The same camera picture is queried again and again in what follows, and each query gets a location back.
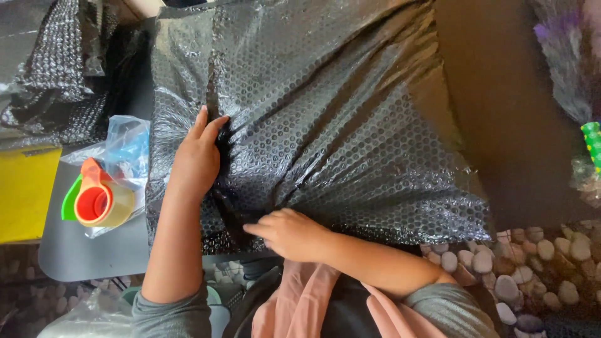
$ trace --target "green handle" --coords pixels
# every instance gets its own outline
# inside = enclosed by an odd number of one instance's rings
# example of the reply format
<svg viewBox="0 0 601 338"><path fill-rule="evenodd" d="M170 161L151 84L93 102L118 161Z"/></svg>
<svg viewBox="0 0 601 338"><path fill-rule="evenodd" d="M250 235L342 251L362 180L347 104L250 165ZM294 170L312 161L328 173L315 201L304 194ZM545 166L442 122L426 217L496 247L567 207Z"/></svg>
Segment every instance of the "green handle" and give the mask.
<svg viewBox="0 0 601 338"><path fill-rule="evenodd" d="M580 127L580 130L584 134L588 152L591 153L595 171L599 173L601 172L601 131L599 131L599 122L589 122Z"/></svg>

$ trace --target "forearm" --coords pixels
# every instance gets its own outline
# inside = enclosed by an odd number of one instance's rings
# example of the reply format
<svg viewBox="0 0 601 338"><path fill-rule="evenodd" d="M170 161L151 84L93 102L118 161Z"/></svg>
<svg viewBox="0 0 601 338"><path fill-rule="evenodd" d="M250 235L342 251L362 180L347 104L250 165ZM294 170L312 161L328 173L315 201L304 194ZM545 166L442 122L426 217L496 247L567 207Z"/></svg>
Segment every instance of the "forearm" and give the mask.
<svg viewBox="0 0 601 338"><path fill-rule="evenodd" d="M338 233L326 236L320 263L391 295L405 297L428 284L456 283L421 257Z"/></svg>
<svg viewBox="0 0 601 338"><path fill-rule="evenodd" d="M198 291L203 278L200 201L170 191L161 207L142 295L173 303Z"/></svg>

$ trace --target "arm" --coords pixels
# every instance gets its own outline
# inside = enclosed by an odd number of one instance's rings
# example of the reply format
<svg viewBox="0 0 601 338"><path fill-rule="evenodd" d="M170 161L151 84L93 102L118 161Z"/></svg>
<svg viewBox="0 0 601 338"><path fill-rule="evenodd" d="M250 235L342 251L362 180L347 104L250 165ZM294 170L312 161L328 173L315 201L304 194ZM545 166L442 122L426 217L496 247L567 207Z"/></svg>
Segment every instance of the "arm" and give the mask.
<svg viewBox="0 0 601 338"><path fill-rule="evenodd" d="M175 153L142 284L142 296L154 303L190 297L203 280L200 204L219 173L215 139L228 117L207 119L203 106Z"/></svg>
<svg viewBox="0 0 601 338"><path fill-rule="evenodd" d="M279 255L327 264L365 284L405 297L433 283L456 283L430 261L385 245L329 231L291 209L272 212L245 230Z"/></svg>

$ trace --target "person's left hand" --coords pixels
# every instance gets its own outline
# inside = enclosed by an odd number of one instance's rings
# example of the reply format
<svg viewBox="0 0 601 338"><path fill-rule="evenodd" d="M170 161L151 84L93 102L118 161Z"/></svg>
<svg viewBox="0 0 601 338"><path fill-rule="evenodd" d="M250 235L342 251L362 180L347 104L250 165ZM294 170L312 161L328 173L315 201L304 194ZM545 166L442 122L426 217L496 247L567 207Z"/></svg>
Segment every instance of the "person's left hand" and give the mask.
<svg viewBox="0 0 601 338"><path fill-rule="evenodd" d="M207 106L203 106L175 153L165 196L177 195L200 204L217 178L220 160L215 139L229 117L222 116L207 124L208 117Z"/></svg>

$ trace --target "hand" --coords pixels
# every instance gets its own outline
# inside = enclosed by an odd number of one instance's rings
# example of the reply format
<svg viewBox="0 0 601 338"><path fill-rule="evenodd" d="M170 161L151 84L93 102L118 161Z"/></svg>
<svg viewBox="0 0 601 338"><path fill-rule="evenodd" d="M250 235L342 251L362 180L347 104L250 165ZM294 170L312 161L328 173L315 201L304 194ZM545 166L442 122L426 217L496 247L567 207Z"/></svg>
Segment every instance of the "hand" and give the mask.
<svg viewBox="0 0 601 338"><path fill-rule="evenodd" d="M244 225L244 231L262 237L268 248L297 262L319 262L321 248L332 233L292 209L274 211L258 224Z"/></svg>
<svg viewBox="0 0 601 338"><path fill-rule="evenodd" d="M207 124L208 117L207 106L203 106L177 149L166 196L177 195L200 204L217 178L220 160L215 139L229 117L222 116Z"/></svg>

